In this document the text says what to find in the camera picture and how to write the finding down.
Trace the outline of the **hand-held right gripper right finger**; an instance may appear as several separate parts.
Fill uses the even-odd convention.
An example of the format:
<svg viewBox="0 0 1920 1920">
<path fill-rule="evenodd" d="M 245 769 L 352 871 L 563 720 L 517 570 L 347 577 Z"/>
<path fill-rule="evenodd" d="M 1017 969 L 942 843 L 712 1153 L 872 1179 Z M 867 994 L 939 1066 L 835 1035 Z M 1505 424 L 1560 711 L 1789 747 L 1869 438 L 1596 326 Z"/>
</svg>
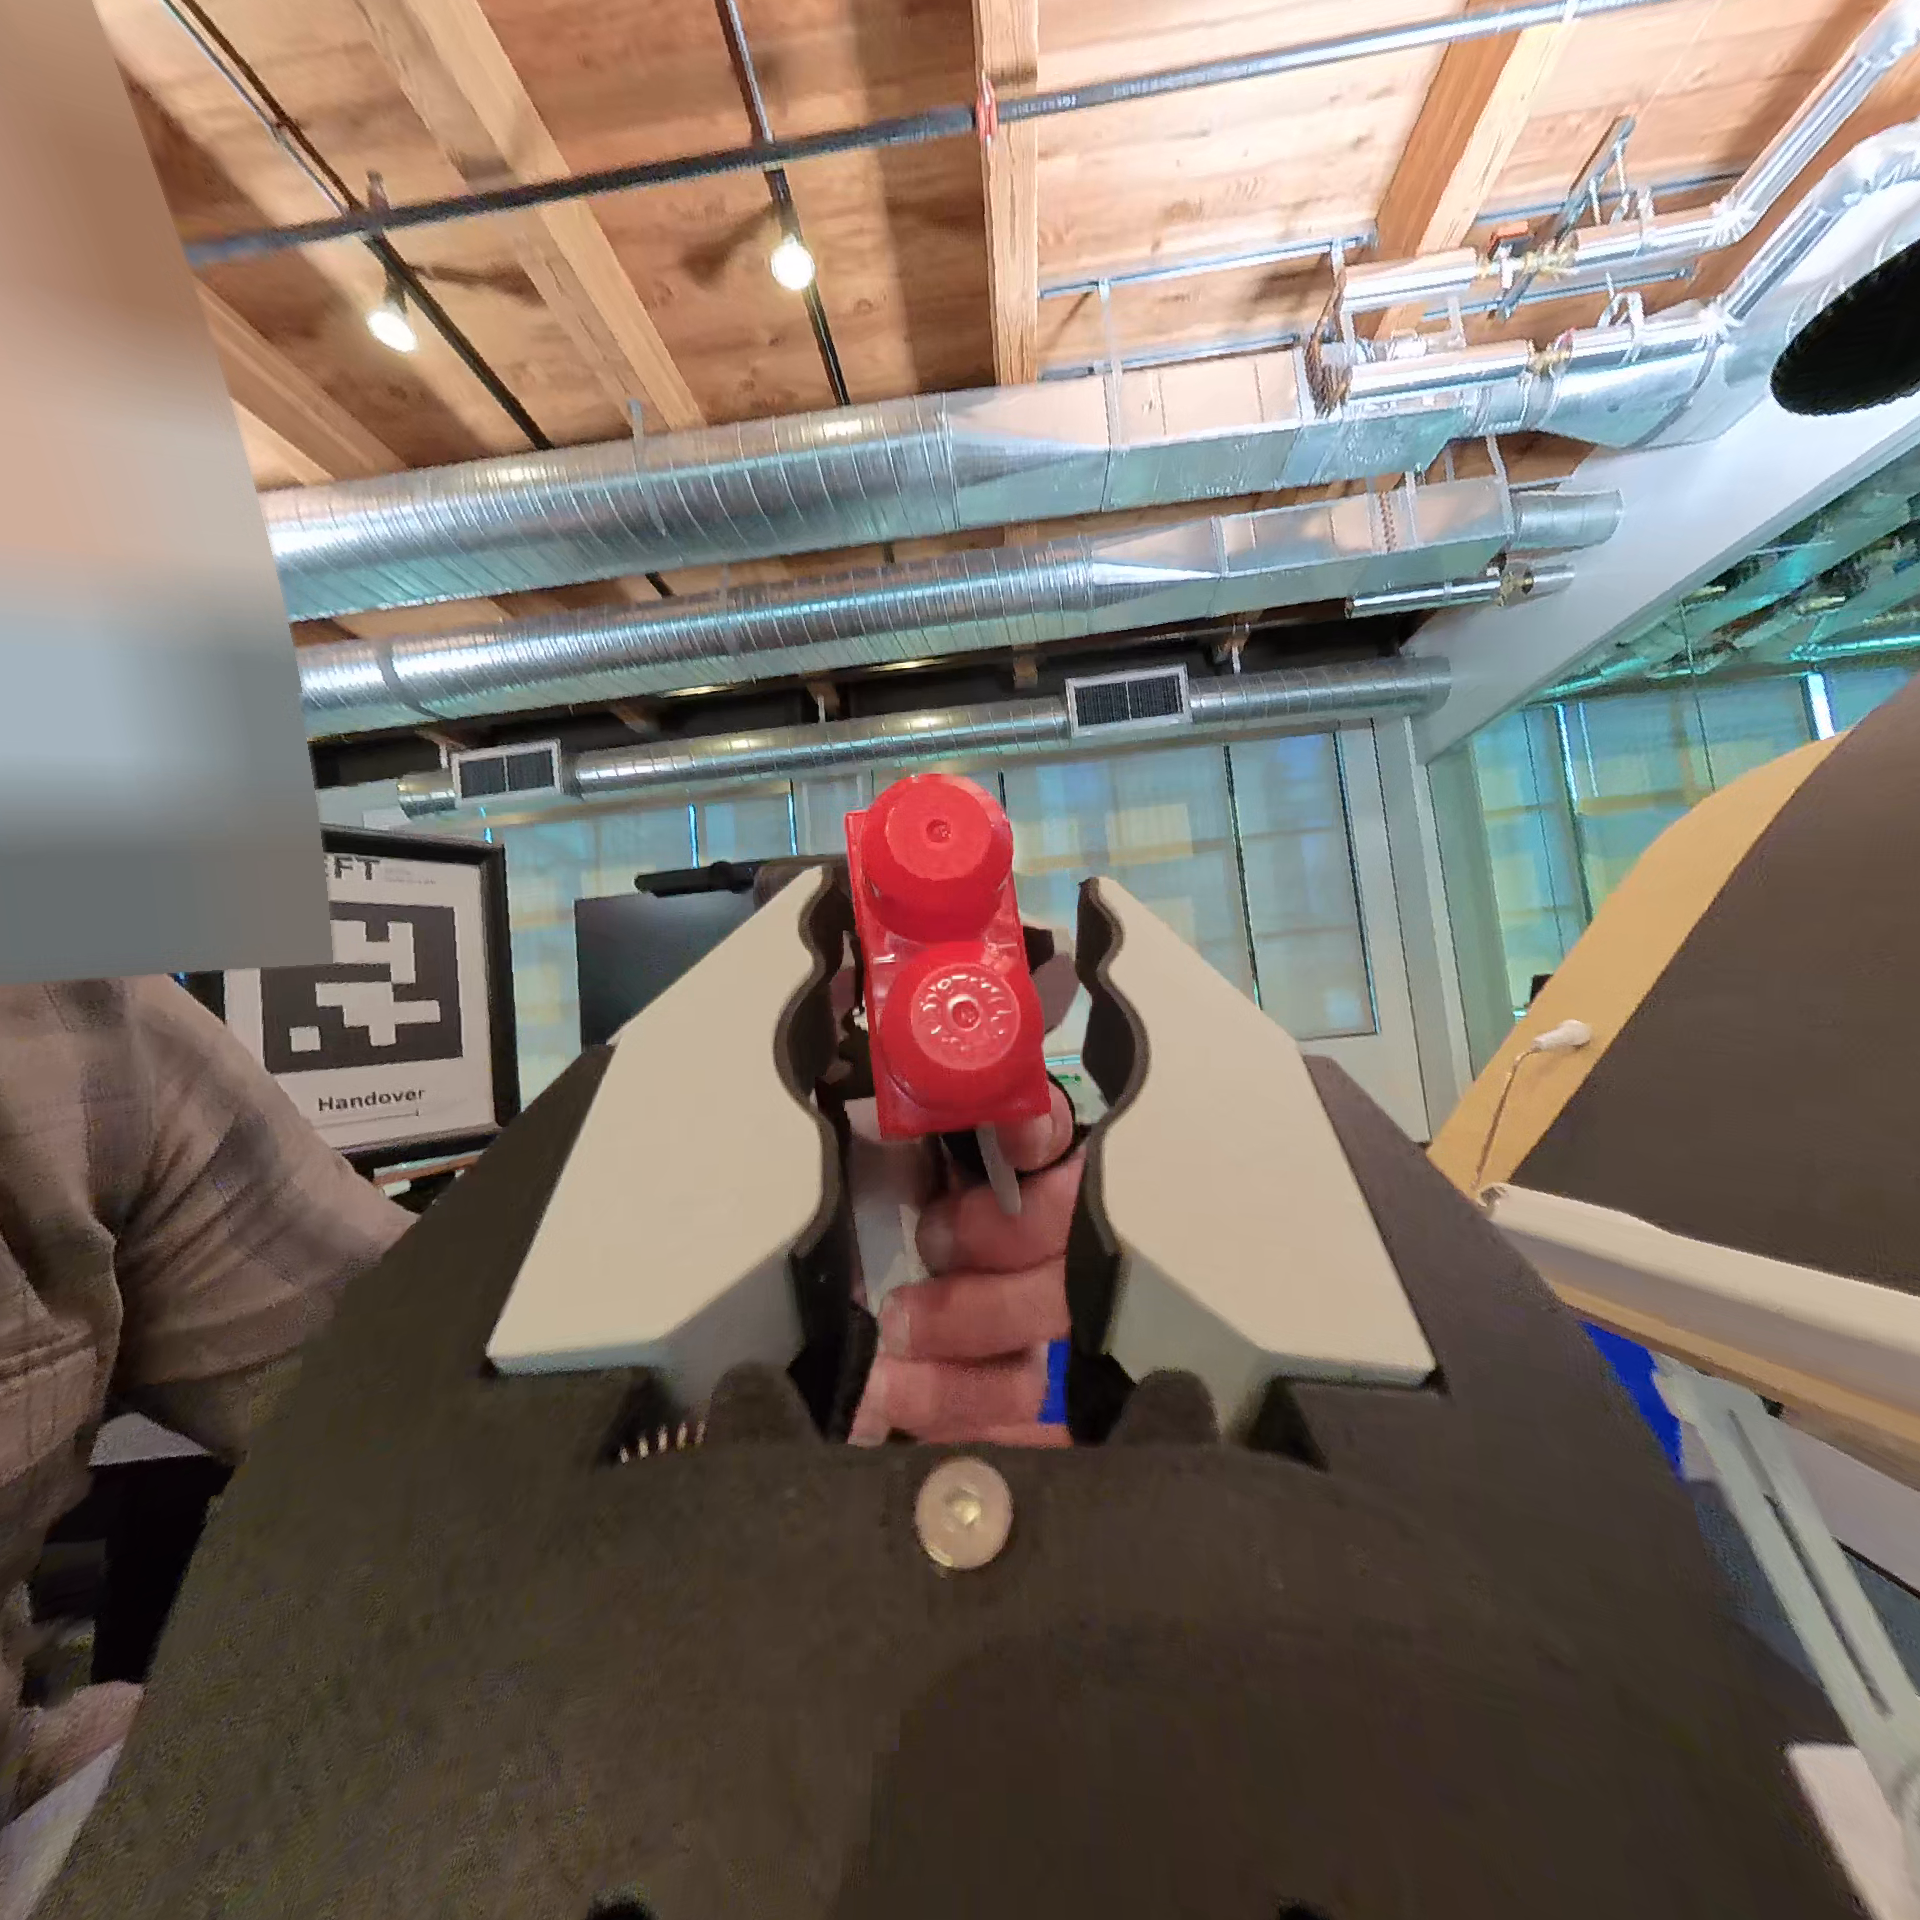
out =
<svg viewBox="0 0 1920 1920">
<path fill-rule="evenodd" d="M 1421 1387 L 1435 1358 L 1297 1039 L 1112 878 L 1080 891 L 1091 1128 L 1073 1349 L 1214 1398 Z"/>
</svg>

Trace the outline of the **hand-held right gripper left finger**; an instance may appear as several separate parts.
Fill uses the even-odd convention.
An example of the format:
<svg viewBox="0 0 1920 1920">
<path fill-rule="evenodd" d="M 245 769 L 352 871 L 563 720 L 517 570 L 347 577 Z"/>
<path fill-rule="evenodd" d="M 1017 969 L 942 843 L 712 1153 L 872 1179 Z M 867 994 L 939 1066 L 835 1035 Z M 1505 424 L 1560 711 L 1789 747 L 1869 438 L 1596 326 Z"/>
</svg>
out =
<svg viewBox="0 0 1920 1920">
<path fill-rule="evenodd" d="M 617 1029 L 486 1338 L 496 1374 L 640 1369 L 701 1405 L 761 1362 L 843 1409 L 852 1216 L 818 1085 L 850 929 L 843 873 L 793 865 Z"/>
</svg>

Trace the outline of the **red plastic block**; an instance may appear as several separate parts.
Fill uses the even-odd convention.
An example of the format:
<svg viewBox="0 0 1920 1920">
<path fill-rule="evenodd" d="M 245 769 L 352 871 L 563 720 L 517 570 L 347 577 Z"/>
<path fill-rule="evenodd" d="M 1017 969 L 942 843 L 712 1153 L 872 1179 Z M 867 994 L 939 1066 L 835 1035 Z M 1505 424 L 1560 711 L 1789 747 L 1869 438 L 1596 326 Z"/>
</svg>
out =
<svg viewBox="0 0 1920 1920">
<path fill-rule="evenodd" d="M 970 778 L 912 775 L 850 811 L 846 839 L 881 1136 L 1045 1117 L 1046 1029 L 1001 805 Z"/>
</svg>

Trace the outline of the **person's left forearm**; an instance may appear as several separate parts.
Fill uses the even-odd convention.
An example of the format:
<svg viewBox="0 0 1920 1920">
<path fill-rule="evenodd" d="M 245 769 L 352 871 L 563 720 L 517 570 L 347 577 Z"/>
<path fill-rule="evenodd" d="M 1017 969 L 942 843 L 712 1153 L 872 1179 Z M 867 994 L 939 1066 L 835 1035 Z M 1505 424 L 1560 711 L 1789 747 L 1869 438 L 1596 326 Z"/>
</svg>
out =
<svg viewBox="0 0 1920 1920">
<path fill-rule="evenodd" d="M 412 1224 L 170 975 L 5 987 L 5 1486 L 110 1405 L 240 1458 Z"/>
</svg>

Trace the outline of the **person's left hand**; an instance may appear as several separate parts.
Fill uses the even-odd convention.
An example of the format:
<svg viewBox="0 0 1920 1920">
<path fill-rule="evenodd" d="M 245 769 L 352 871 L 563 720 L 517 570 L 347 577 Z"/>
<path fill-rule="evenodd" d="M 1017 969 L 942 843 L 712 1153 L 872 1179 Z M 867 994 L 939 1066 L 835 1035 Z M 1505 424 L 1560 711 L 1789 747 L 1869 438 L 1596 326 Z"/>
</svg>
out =
<svg viewBox="0 0 1920 1920">
<path fill-rule="evenodd" d="M 1014 1213 L 949 1168 L 936 1141 L 881 1141 L 872 1099 L 848 1119 L 854 1221 L 881 1234 L 860 1256 L 861 1282 L 897 1278 L 869 1295 L 878 1346 L 850 1443 L 1067 1448 L 1067 1426 L 1040 1417 L 1049 1351 L 1069 1333 L 1065 1249 L 1084 1177 L 1067 1090 L 1046 1085 L 1045 1117 L 997 1134 L 1022 1185 Z"/>
</svg>

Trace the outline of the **framed tag poster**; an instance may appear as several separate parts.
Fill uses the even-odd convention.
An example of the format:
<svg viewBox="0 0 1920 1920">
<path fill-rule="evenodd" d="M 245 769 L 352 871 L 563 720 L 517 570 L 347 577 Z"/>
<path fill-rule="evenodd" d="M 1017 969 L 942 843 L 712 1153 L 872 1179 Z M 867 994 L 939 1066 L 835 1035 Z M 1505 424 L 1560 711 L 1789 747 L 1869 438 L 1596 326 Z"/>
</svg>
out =
<svg viewBox="0 0 1920 1920">
<path fill-rule="evenodd" d="M 522 1111 L 508 856 L 328 823 L 329 958 L 181 974 L 363 1171 L 483 1152 Z"/>
</svg>

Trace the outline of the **blue plastic bin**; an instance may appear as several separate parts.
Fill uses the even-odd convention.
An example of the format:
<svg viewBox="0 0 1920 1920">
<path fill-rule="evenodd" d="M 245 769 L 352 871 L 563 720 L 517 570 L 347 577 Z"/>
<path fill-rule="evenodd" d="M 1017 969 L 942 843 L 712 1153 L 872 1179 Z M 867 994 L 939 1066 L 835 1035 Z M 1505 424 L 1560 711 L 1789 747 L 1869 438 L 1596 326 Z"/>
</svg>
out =
<svg viewBox="0 0 1920 1920">
<path fill-rule="evenodd" d="M 1684 1481 L 1684 1431 L 1665 1398 L 1660 1369 L 1652 1351 L 1640 1343 L 1636 1338 L 1602 1328 L 1594 1320 L 1581 1320 L 1581 1330 L 1605 1360 L 1613 1379 L 1630 1395 L 1644 1426 L 1650 1431 L 1652 1440 L 1662 1448 L 1672 1472 L 1680 1481 Z"/>
</svg>

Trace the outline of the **ceiling air vent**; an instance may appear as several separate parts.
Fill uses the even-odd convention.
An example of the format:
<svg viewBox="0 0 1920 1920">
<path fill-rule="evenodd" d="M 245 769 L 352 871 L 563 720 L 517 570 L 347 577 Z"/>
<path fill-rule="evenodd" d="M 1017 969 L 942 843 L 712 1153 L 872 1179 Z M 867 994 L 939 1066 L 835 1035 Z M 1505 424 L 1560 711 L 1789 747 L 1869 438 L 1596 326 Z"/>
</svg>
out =
<svg viewBox="0 0 1920 1920">
<path fill-rule="evenodd" d="M 1062 706 L 1073 738 L 1163 734 L 1193 721 L 1190 686 L 1182 662 L 1067 675 Z"/>
<path fill-rule="evenodd" d="M 564 799 L 564 750 L 557 741 L 518 741 L 502 747 L 454 752 L 448 759 L 459 805 Z"/>
</svg>

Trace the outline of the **black backdrop board stand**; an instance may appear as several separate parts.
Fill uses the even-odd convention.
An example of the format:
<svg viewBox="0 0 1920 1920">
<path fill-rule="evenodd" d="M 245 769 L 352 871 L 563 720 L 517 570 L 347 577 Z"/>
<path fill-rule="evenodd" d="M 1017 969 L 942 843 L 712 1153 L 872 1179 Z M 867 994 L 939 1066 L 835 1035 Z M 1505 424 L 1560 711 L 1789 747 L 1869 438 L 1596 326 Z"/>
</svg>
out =
<svg viewBox="0 0 1920 1920">
<path fill-rule="evenodd" d="M 1665 830 L 1429 1153 L 1568 1305 L 1916 1486 L 1916 682 Z"/>
</svg>

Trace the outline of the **black wall screen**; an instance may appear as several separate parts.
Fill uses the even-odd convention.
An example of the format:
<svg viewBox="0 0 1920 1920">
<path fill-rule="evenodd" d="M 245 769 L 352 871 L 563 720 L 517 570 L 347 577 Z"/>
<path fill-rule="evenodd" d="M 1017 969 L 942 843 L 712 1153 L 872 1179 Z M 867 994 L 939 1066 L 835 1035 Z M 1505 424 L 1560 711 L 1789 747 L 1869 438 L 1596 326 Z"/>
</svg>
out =
<svg viewBox="0 0 1920 1920">
<path fill-rule="evenodd" d="M 715 859 L 700 869 L 640 873 L 625 893 L 576 899 L 584 1049 L 613 1042 L 808 863 L 792 854 Z"/>
</svg>

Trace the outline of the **silver ceiling duct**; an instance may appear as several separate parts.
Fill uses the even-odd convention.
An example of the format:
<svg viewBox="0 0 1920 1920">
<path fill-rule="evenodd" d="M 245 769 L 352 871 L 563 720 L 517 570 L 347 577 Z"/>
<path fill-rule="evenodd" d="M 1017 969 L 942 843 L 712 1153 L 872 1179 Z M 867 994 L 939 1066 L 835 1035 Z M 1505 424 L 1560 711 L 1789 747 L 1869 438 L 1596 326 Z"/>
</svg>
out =
<svg viewBox="0 0 1920 1920">
<path fill-rule="evenodd" d="M 1324 410 L 1293 359 L 926 392 L 258 494 L 291 619 L 1429 469 L 1468 392 Z"/>
</svg>

